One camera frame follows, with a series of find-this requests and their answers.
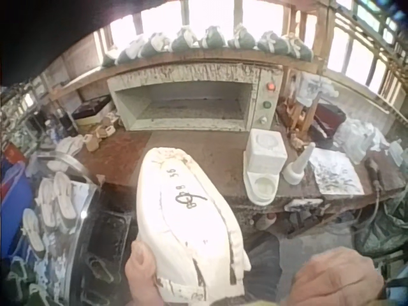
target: workbench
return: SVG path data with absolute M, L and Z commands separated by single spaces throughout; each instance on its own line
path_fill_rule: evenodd
M 288 152 L 286 163 L 294 161 L 297 153 L 292 149 L 285 136 L 284 126 L 275 125 L 280 131 Z M 284 207 L 293 199 L 323 199 L 330 206 L 324 211 L 331 219 L 347 210 L 355 210 L 375 203 L 376 195 L 372 189 L 367 170 L 363 163 L 355 165 L 363 186 L 364 195 L 322 195 L 316 184 L 314 173 L 309 165 L 305 177 L 297 186 L 289 185 L 280 176 L 279 187 L 274 201 L 265 207 L 249 201 L 243 182 L 242 156 L 249 133 L 218 131 L 136 131 L 118 130 L 111 137 L 103 140 L 95 152 L 87 152 L 84 147 L 76 158 L 94 174 L 106 177 L 106 183 L 116 190 L 135 194 L 137 178 L 143 156 L 154 147 L 175 147 L 191 155 L 202 167 L 219 192 L 224 196 L 234 211 L 247 211 L 254 214 L 284 212 Z M 397 195 L 406 185 L 405 178 L 384 152 L 370 151 L 370 157 L 379 165 L 384 191 L 381 200 Z M 123 205 L 135 207 L 135 197 Z

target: green button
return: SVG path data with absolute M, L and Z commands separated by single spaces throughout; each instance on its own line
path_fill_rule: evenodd
M 269 102 L 269 101 L 264 101 L 264 102 L 263 102 L 263 107 L 264 107 L 264 108 L 271 108 L 271 107 L 272 107 L 272 104 L 271 104 L 271 102 Z

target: knob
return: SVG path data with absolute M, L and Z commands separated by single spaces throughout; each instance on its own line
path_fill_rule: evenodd
M 268 109 L 269 109 L 269 108 L 271 108 L 271 107 L 272 107 L 272 103 L 271 103 L 271 102 L 269 102 L 269 101 L 264 101 L 264 102 L 263 102 L 263 107 L 264 107 L 264 108 L 268 108 Z
M 268 122 L 268 118 L 266 118 L 265 116 L 260 118 L 260 121 L 262 124 L 266 124 Z

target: white oven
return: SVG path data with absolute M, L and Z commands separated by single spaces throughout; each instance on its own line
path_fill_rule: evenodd
M 128 131 L 269 129 L 282 68 L 244 64 L 178 64 L 147 68 L 108 80 Z

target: red button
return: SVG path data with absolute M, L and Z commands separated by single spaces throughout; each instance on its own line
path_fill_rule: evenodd
M 266 88 L 267 88 L 269 91 L 275 91 L 275 89 L 276 89 L 275 84 L 272 83 L 272 82 L 268 83 L 268 84 L 266 85 Z

